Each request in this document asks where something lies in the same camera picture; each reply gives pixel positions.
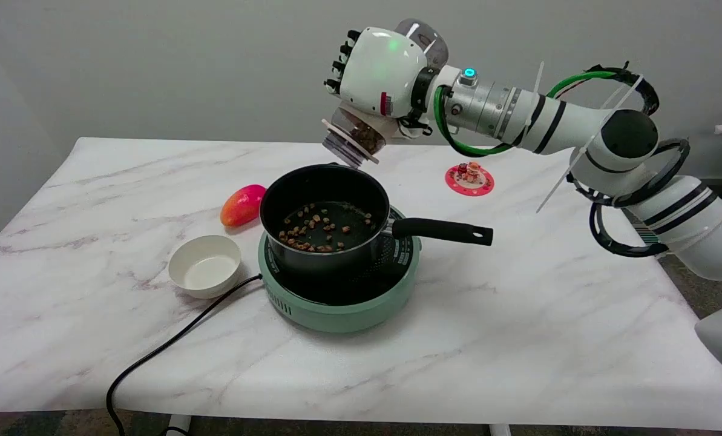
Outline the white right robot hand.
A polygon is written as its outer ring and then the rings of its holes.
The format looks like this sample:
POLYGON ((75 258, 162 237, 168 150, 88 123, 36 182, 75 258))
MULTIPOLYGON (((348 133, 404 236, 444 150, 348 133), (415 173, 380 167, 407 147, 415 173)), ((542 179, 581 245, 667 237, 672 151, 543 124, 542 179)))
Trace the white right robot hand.
POLYGON ((427 95, 448 58, 444 38, 417 19, 394 30, 350 30, 324 86, 355 129, 370 127, 386 140, 429 136, 427 95))

